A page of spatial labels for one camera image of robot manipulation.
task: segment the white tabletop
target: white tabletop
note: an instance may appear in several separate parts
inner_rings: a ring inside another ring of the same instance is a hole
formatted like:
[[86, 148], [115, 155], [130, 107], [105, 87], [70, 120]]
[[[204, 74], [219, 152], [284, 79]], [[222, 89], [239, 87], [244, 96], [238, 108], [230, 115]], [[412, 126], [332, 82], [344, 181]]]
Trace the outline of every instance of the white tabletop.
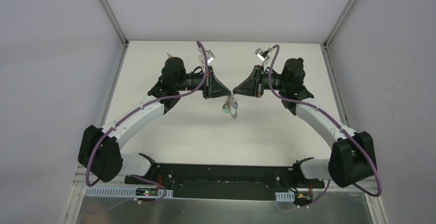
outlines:
[[[216, 59], [216, 77], [230, 90], [261, 64], [254, 51], [274, 43], [203, 42]], [[167, 52], [183, 59], [187, 72], [199, 65], [195, 42], [131, 41], [115, 88], [107, 121], [115, 120], [147, 95], [157, 82]], [[289, 58], [303, 58], [304, 85], [334, 117], [338, 112], [318, 44], [280, 44], [274, 69]], [[292, 165], [305, 157], [329, 158], [330, 149], [304, 121], [286, 110], [269, 90], [261, 98], [235, 96], [238, 118], [222, 111], [225, 97], [203, 99], [201, 91], [182, 98], [163, 117], [138, 132], [122, 149], [145, 153], [157, 162]]]

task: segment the metal frame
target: metal frame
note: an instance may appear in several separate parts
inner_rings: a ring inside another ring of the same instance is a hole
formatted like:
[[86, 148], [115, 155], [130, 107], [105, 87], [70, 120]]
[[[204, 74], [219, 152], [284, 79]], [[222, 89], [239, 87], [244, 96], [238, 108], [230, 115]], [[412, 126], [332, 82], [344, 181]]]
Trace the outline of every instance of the metal frame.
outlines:
[[[129, 40], [125, 37], [125, 35], [121, 29], [121, 26], [119, 25], [108, 1], [107, 0], [98, 0], [98, 1], [99, 1], [100, 5], [102, 6], [102, 9], [106, 13], [111, 25], [113, 26], [114, 30], [116, 31], [118, 37], [120, 38], [120, 40], [124, 46], [124, 49], [123, 49], [123, 52], [121, 55], [121, 59], [120, 59], [120, 63], [118, 65], [117, 72], [114, 76], [114, 81], [113, 81], [112, 86], [111, 86], [111, 91], [110, 91], [109, 97], [104, 105], [103, 115], [100, 119], [101, 124], [104, 124], [104, 122], [106, 120], [107, 112], [108, 112], [108, 109], [109, 109], [109, 106], [110, 106], [110, 103], [111, 103], [111, 100], [112, 100], [112, 97], [113, 97], [113, 94], [115, 91], [115, 86], [116, 86], [116, 83], [118, 81], [119, 74], [121, 72], [122, 64], [124, 62], [124, 58], [125, 58], [125, 55], [127, 52]], [[347, 2], [341, 15], [339, 16], [337, 22], [335, 23], [329, 37], [327, 38], [327, 40], [324, 43], [320, 43], [321, 51], [322, 51], [322, 54], [324, 57], [326, 69], [328, 70], [328, 76], [330, 79], [330, 84], [332, 86], [333, 95], [334, 95], [336, 106], [337, 106], [337, 109], [338, 109], [338, 112], [340, 115], [340, 119], [341, 119], [341, 122], [346, 124], [346, 125], [348, 125], [348, 119], [347, 119], [346, 111], [345, 111], [344, 104], [342, 101], [340, 86], [338, 84], [338, 80], [337, 80], [336, 75], [335, 75], [334, 67], [333, 67], [331, 60], [330, 60], [329, 46], [331, 45], [338, 30], [343, 26], [346, 18], [351, 13], [352, 8], [356, 4], [356, 1], [357, 0], [349, 0]], [[67, 205], [65, 206], [65, 209], [63, 211], [63, 215], [61, 217], [60, 223], [72, 224], [72, 223], [76, 223], [76, 221], [77, 221], [80, 206], [82, 204], [82, 200], [83, 200], [83, 197], [84, 197], [84, 195], [86, 193], [86, 189], [87, 189], [87, 187], [84, 184], [85, 183], [85, 180], [84, 180], [85, 171], [86, 171], [85, 167], [83, 167], [81, 165], [78, 166], [78, 170], [77, 170], [74, 182], [72, 184], [72, 187], [71, 187], [71, 190], [70, 190], [70, 193], [68, 196]], [[368, 190], [375, 190], [376, 189], [376, 184], [375, 184], [374, 180], [372, 180], [372, 179], [364, 180], [364, 181], [361, 181], [360, 183], [361, 183], [362, 187], [364, 187]], [[100, 186], [112, 185], [112, 186], [118, 186], [118, 187], [132, 187], [132, 186], [134, 186], [131, 184], [125, 185], [124, 184], [124, 177], [118, 177], [118, 178], [112, 180], [111, 182], [99, 183], [98, 185], [100, 185]], [[329, 187], [329, 191], [358, 192], [360, 190], [354, 186], [350, 186], [350, 187], [343, 189], [343, 188], [338, 187], [335, 183], [332, 182], [330, 187]], [[368, 207], [369, 207], [372, 219], [373, 219], [373, 223], [380, 223], [380, 224], [381, 223], [389, 223], [389, 221], [386, 217], [386, 212], [385, 212], [385, 209], [384, 209], [384, 206], [383, 206], [381, 199], [370, 197], [370, 196], [366, 196], [366, 199], [367, 199]]]

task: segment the robotic arm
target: robotic arm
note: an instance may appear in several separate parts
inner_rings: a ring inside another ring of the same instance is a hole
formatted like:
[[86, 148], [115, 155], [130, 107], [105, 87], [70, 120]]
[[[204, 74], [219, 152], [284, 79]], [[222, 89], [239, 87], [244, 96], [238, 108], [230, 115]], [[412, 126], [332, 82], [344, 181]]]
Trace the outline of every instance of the robotic arm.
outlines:
[[[214, 55], [210, 50], [206, 51], [206, 55], [207, 62], [210, 63]], [[120, 150], [145, 125], [171, 110], [180, 100], [180, 97], [177, 97], [179, 91], [195, 90], [199, 86], [205, 74], [203, 54], [199, 56], [199, 59], [201, 66], [191, 73], [186, 73], [183, 60], [169, 55], [157, 83], [138, 104], [120, 118], [100, 128], [91, 125], [84, 131], [78, 157], [79, 163], [85, 167], [88, 166], [94, 147], [104, 137], [95, 152], [90, 167], [93, 174], [103, 182], [108, 182], [117, 175], [145, 175], [151, 166], [152, 159], [141, 154], [122, 154]], [[206, 67], [208, 69], [206, 79], [200, 87], [203, 97], [208, 99], [231, 95], [231, 91], [216, 78], [212, 66]], [[145, 105], [162, 97], [174, 98]]]
[[343, 132], [353, 135], [354, 140], [376, 165], [372, 137], [366, 132], [357, 133], [335, 120], [340, 125], [338, 128], [329, 118], [318, 111], [318, 109], [323, 109], [322, 106], [303, 85], [305, 72], [302, 58], [287, 60], [281, 74], [269, 67], [265, 68], [265, 64], [269, 60], [268, 53], [271, 51], [271, 48], [265, 51], [260, 48], [256, 50], [255, 54], [262, 60], [262, 65], [254, 66], [250, 76], [233, 89], [233, 93], [261, 97], [265, 89], [270, 89], [268, 74], [269, 71], [272, 71], [271, 86], [273, 90], [279, 91], [280, 96], [311, 104], [307, 106], [282, 100], [286, 109], [307, 122], [326, 141], [332, 149], [332, 153], [330, 159], [306, 158], [297, 161], [293, 165], [294, 171], [296, 170], [300, 177], [306, 179], [333, 180], [342, 188], [372, 176], [373, 171], [367, 160]]

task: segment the metallic surface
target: metallic surface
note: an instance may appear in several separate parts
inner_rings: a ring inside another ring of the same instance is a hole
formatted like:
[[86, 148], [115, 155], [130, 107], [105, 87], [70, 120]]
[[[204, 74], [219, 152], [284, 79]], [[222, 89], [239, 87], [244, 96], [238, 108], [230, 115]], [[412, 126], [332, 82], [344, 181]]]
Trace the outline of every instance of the metallic surface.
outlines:
[[140, 206], [127, 201], [99, 215], [120, 198], [85, 197], [77, 224], [86, 223], [373, 223], [363, 193], [328, 192], [309, 209], [275, 201], [171, 199]]

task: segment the gray wall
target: gray wall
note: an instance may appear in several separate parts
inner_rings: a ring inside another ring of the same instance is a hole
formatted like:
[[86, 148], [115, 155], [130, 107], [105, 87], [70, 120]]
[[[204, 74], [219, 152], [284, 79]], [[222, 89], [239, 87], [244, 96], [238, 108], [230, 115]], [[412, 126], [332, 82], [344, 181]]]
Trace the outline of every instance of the gray wall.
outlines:
[[0, 223], [57, 223], [122, 46], [97, 0], [0, 11]]
[[330, 47], [346, 112], [373, 135], [391, 223], [436, 219], [436, 0], [359, 0]]

